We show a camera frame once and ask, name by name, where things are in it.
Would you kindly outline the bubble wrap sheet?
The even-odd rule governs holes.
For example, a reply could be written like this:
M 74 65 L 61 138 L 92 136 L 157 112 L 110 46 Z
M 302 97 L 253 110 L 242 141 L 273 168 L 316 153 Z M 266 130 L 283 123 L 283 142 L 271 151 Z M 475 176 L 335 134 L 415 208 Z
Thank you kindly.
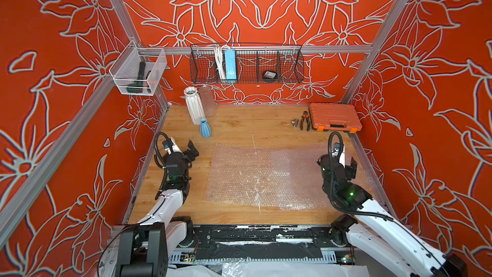
M 291 172 L 283 148 L 214 148 L 205 200 L 228 205 L 290 206 Z
M 324 179 L 318 159 L 327 153 L 327 142 L 283 148 L 272 155 L 274 203 L 282 210 L 333 207 L 322 190 Z

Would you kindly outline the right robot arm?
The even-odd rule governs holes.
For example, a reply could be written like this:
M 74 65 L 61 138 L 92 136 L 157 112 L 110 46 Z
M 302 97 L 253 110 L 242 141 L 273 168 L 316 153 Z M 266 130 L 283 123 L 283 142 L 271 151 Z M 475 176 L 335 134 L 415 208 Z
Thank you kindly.
M 323 191 L 342 215 L 332 222 L 337 246 L 359 248 L 396 276 L 467 276 L 464 260 L 432 247 L 392 217 L 362 187 L 350 181 L 356 162 L 344 166 L 330 154 L 318 161 Z

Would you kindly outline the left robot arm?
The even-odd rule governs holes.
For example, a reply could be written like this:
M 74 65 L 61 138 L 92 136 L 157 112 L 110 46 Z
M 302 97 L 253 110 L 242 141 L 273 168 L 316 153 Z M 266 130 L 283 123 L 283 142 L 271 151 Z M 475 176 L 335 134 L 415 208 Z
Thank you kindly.
M 163 142 L 166 151 L 155 153 L 156 165 L 164 170 L 157 203 L 138 223 L 120 234 L 115 276 L 165 276 L 169 256 L 180 243 L 194 240 L 191 217 L 176 217 L 190 193 L 190 169 L 199 152 L 192 141 L 182 151 L 174 139 Z

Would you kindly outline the orange tool case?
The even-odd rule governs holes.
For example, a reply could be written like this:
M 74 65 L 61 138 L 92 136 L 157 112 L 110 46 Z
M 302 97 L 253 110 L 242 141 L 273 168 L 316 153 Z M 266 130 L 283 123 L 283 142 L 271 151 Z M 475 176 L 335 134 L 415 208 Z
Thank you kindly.
M 352 105 L 339 103 L 311 103 L 309 106 L 313 129 L 357 133 L 363 126 Z

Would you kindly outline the dark green flashlight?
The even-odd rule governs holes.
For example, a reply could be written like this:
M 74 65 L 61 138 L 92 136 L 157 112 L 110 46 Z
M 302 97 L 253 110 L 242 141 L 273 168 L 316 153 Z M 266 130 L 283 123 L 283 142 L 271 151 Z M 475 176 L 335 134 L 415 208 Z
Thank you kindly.
M 137 79 L 130 83 L 127 86 L 127 92 L 130 94 L 139 94 L 142 93 L 143 88 L 145 87 L 144 74 L 146 70 L 146 63 L 141 61 L 139 63 L 139 70 L 137 74 Z

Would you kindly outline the light blue box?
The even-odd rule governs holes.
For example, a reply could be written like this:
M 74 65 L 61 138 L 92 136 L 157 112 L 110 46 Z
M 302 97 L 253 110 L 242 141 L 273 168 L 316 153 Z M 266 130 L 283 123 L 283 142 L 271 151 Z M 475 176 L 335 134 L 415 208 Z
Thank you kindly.
M 237 80 L 236 52 L 234 49 L 224 50 L 226 80 L 234 83 Z

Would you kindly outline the clear acrylic box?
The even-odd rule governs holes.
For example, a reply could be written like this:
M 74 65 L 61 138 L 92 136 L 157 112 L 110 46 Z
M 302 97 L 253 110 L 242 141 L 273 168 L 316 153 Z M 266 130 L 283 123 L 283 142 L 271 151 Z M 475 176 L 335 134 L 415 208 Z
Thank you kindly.
M 110 68 L 110 75 L 123 95 L 153 96 L 166 67 L 163 48 L 139 47 L 130 41 Z

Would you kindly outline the aluminium left side bar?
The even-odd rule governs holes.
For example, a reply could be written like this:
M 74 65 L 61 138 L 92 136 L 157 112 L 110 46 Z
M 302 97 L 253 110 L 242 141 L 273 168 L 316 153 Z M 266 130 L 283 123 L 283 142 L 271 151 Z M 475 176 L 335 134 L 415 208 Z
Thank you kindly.
M 72 149 L 88 123 L 91 122 L 96 112 L 105 101 L 106 97 L 114 88 L 114 81 L 105 77 L 96 91 L 82 106 L 74 119 L 69 123 L 52 148 L 47 152 L 19 190 L 14 194 L 11 201 L 1 211 L 1 247 L 3 248 L 9 238 L 15 232 L 28 210 L 38 198 L 51 177 L 59 168 Z

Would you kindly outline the small black device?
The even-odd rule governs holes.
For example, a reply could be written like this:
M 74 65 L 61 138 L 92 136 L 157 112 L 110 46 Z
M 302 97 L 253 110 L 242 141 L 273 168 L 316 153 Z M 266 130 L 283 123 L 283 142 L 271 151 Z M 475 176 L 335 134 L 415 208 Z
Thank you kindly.
M 266 82 L 274 82 L 276 79 L 278 79 L 278 75 L 274 71 L 265 71 L 262 74 L 262 80 Z

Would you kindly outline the aluminium horizontal back bar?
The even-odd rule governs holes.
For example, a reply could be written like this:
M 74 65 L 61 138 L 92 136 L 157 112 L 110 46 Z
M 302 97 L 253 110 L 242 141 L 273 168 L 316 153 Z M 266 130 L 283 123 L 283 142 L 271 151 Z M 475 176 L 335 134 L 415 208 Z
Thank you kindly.
M 138 52 L 143 56 L 158 56 L 161 51 L 166 55 L 189 55 L 192 51 L 213 51 L 215 45 L 206 46 L 185 46 L 185 47 L 136 47 Z M 302 54 L 369 54 L 372 52 L 371 45 L 348 45 L 348 46 L 287 46 L 287 45 L 252 45 L 252 46 L 231 46 L 231 48 L 240 51 L 296 51 L 300 50 Z

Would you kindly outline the orange handled pliers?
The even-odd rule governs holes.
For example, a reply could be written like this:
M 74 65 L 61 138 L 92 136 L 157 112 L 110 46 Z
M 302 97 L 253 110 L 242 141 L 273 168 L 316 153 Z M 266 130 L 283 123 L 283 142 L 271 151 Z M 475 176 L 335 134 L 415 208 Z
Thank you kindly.
M 311 117 L 308 111 L 304 111 L 299 123 L 300 130 L 310 131 L 311 129 Z

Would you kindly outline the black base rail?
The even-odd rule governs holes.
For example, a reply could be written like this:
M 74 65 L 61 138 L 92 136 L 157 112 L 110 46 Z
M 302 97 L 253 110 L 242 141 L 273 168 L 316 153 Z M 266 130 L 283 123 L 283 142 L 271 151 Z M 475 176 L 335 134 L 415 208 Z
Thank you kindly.
M 226 262 L 291 262 L 355 265 L 355 250 L 338 247 L 328 225 L 202 224 L 194 240 L 177 247 L 173 265 L 219 265 Z

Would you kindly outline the aluminium frame post left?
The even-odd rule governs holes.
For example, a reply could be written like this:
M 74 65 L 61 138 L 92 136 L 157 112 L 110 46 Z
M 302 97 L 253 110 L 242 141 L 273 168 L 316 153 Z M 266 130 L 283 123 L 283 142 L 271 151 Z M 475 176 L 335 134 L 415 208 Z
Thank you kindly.
M 119 18 L 120 24 L 124 29 L 126 37 L 129 39 L 129 42 L 135 41 L 137 46 L 145 47 L 145 46 L 143 46 L 143 43 L 142 43 L 142 41 L 141 41 L 141 39 L 137 33 L 137 29 L 135 28 L 134 23 L 130 18 L 129 12 L 127 11 L 127 9 L 125 7 L 124 1 L 123 0 L 110 0 L 110 2 L 114 8 L 116 15 Z M 169 109 L 169 103 L 168 103 L 168 101 L 167 101 L 167 99 L 163 93 L 163 90 L 162 90 L 160 84 L 158 85 L 156 92 L 153 96 L 157 97 L 161 107 L 164 110 Z

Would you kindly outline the aluminium frame post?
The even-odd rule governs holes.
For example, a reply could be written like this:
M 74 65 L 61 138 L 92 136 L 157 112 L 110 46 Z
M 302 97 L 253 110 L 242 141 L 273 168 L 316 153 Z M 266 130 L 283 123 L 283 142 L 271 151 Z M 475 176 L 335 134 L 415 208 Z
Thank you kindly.
M 129 42 L 135 41 L 137 46 L 145 47 L 145 46 L 143 46 L 143 43 L 142 43 L 142 41 L 141 41 L 141 39 L 137 33 L 137 29 L 135 28 L 134 23 L 130 18 L 129 12 L 127 11 L 127 9 L 125 7 L 124 1 L 123 0 L 110 0 L 110 2 L 114 8 L 116 15 L 119 18 L 120 24 L 124 29 L 126 37 L 129 39 Z M 161 107 L 164 110 L 169 109 L 169 103 L 168 103 L 168 101 L 167 101 L 167 99 L 163 93 L 163 90 L 162 90 L 160 84 L 158 85 L 156 92 L 153 96 L 157 97 Z
M 342 97 L 342 104 L 351 104 L 352 98 L 354 97 L 357 88 L 362 83 L 363 78 L 377 58 L 379 51 L 382 49 L 383 44 L 387 40 L 393 26 L 396 23 L 396 20 L 401 15 L 408 1 L 409 0 L 394 0 L 385 20 L 383 21 L 377 35 L 374 38 L 374 42 L 372 43 L 372 48 L 370 52 L 365 55 L 364 60 L 358 67 L 354 77 L 351 79 L 351 83 Z

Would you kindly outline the aluminium frame post right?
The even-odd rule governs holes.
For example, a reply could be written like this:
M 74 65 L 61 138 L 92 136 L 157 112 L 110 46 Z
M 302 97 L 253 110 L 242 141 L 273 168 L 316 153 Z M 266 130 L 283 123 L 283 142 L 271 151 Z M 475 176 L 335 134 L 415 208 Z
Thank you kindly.
M 362 83 L 363 78 L 377 58 L 379 51 L 382 49 L 383 44 L 387 40 L 393 26 L 396 23 L 396 20 L 401 15 L 408 1 L 409 0 L 394 0 L 385 20 L 383 21 L 377 35 L 374 38 L 374 42 L 372 43 L 372 48 L 370 52 L 365 55 L 364 60 L 358 67 L 354 77 L 351 79 L 351 83 L 342 97 L 342 104 L 351 104 L 352 98 L 354 97 L 357 88 Z

